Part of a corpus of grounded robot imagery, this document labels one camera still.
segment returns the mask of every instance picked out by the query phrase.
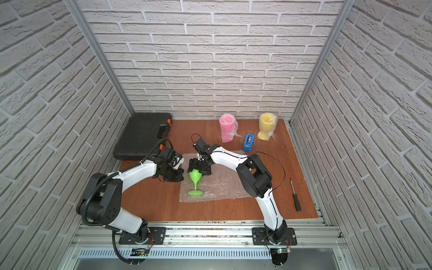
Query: yellow bubble-wrapped object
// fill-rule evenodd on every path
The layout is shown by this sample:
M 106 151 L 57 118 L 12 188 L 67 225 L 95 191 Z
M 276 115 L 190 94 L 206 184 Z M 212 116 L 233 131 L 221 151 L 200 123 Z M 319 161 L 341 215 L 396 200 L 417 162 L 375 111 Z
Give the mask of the yellow bubble-wrapped object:
M 277 125 L 277 116 L 271 112 L 264 112 L 260 115 L 260 132 L 258 138 L 268 141 L 273 135 Z

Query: black screwdriver handle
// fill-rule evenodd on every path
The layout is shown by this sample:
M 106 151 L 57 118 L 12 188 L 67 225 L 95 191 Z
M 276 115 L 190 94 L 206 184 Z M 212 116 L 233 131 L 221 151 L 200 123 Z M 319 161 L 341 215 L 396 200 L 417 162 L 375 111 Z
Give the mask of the black screwdriver handle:
M 302 210 L 302 207 L 300 206 L 299 199 L 297 198 L 297 194 L 292 195 L 294 197 L 294 206 L 297 212 L 300 212 Z

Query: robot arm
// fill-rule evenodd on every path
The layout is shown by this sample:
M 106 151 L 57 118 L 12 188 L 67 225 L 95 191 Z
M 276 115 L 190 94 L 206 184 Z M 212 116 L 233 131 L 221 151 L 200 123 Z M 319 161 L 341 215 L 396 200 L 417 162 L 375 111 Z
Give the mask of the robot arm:
M 161 146 L 147 160 L 126 170 L 114 172 L 117 175 L 108 180 L 101 190 L 90 198 L 98 183 L 107 175 L 113 174 L 96 173 L 91 176 L 80 203 L 76 206 L 76 211 L 82 215 L 86 201 L 90 200 L 86 219 L 91 219 L 113 231 L 129 234 L 136 242 L 144 242 L 148 237 L 147 222 L 121 207 L 121 195 L 125 190 L 148 177 L 156 178 L 162 175 L 164 181 L 183 181 L 184 170 L 178 168 L 183 161 L 183 157 L 173 149 Z
M 258 202 L 270 241 L 277 244 L 283 238 L 287 225 L 273 198 L 272 176 L 261 159 L 256 154 L 247 156 L 230 152 L 217 144 L 209 146 L 203 139 L 196 141 L 194 148 L 198 158 L 189 162 L 188 172 L 198 169 L 200 173 L 209 175 L 212 164 L 221 164 L 237 171 L 246 192 Z

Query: blue tape dispenser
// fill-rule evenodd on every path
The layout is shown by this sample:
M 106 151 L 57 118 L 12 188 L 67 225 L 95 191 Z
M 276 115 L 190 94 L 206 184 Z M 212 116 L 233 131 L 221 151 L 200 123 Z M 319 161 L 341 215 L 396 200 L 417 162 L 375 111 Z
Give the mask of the blue tape dispenser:
M 255 136 L 253 134 L 248 133 L 246 135 L 245 144 L 243 145 L 243 151 L 250 152 L 252 149 L 252 144 L 254 144 Z

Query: pink bubble-wrapped object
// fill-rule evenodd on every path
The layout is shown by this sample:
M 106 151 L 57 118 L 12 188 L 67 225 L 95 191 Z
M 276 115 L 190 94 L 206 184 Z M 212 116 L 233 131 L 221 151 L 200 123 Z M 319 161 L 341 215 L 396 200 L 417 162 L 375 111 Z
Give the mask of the pink bubble-wrapped object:
M 220 130 L 222 133 L 222 142 L 227 143 L 232 141 L 234 135 L 237 134 L 238 123 L 232 114 L 222 114 L 219 118 Z

